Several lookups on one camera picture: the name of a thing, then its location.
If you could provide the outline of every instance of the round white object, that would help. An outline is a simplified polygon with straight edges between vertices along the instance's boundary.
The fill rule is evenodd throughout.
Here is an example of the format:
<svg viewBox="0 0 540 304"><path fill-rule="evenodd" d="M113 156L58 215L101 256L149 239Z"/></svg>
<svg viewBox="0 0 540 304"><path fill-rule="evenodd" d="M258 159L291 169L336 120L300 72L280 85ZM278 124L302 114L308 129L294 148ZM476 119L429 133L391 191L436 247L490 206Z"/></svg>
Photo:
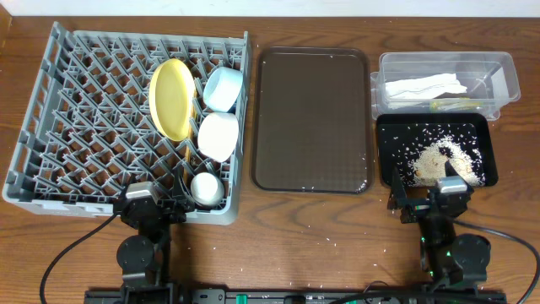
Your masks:
<svg viewBox="0 0 540 304"><path fill-rule="evenodd" d="M224 194L223 183L213 174L204 172L193 177L192 196L202 206L217 206Z"/></svg>
<svg viewBox="0 0 540 304"><path fill-rule="evenodd" d="M210 113L199 129L198 148L211 159L224 162L235 151L238 132L238 120L234 114Z"/></svg>
<svg viewBox="0 0 540 304"><path fill-rule="evenodd" d="M238 98L243 81L241 71L226 67L218 68L210 75L202 99L213 111L227 112Z"/></svg>

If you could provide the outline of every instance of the yellow plate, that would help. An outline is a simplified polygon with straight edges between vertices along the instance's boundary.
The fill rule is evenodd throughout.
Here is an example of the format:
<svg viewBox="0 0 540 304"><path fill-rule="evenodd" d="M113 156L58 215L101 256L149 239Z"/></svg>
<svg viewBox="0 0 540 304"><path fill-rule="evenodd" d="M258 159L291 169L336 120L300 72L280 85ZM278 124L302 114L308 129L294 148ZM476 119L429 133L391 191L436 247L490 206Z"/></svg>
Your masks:
<svg viewBox="0 0 540 304"><path fill-rule="evenodd" d="M192 73L182 61L169 59L155 70L148 102L152 120L164 136L175 141L187 137L194 95Z"/></svg>

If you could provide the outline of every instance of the yellow object in container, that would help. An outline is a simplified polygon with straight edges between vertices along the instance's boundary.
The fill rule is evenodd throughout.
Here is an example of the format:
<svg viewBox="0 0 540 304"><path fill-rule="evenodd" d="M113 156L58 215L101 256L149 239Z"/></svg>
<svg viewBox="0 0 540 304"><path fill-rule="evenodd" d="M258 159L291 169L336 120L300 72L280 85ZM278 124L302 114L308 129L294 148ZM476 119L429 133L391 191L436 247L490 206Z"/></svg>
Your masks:
<svg viewBox="0 0 540 304"><path fill-rule="evenodd" d="M187 137L195 92L192 73L182 61L169 59L156 68L148 102L155 126L167 138Z"/></svg>

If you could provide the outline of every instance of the clear plastic container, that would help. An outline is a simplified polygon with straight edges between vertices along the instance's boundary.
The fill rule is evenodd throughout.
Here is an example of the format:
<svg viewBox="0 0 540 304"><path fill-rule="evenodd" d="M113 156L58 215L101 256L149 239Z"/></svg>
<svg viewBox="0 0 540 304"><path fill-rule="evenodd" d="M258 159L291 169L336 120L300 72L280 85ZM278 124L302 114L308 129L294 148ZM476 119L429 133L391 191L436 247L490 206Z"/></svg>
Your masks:
<svg viewBox="0 0 540 304"><path fill-rule="evenodd" d="M399 52L384 53L379 72L371 74L372 116L390 113L476 112L488 120L500 117L500 108L521 97L516 67L506 52ZM392 98L386 83L455 74L466 93L434 99Z"/></svg>

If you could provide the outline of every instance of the black tray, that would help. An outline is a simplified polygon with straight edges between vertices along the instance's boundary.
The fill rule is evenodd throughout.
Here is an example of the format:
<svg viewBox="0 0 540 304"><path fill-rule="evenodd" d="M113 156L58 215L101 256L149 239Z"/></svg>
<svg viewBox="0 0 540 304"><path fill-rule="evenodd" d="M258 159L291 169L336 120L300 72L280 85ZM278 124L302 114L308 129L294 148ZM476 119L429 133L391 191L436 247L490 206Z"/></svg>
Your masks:
<svg viewBox="0 0 540 304"><path fill-rule="evenodd" d="M355 49L272 47L258 60L251 179L362 193L373 181L370 76Z"/></svg>
<svg viewBox="0 0 540 304"><path fill-rule="evenodd" d="M425 128L433 135L424 135L426 134ZM475 113L386 114L379 116L377 118L376 136L382 181L390 186L392 170L394 166L397 166L400 169L402 178L407 183L411 172L403 164L413 157L418 157L418 154L416 156L407 155L404 153L405 149L403 147L412 148L414 147L412 143L418 142L422 143L423 146L430 145L448 132L460 136L462 149L472 159L477 158L472 149L478 148L482 161L478 168L473 166L473 169L480 175L484 174L484 186L496 184L499 175L497 174L493 147L491 146L488 122L484 116Z"/></svg>

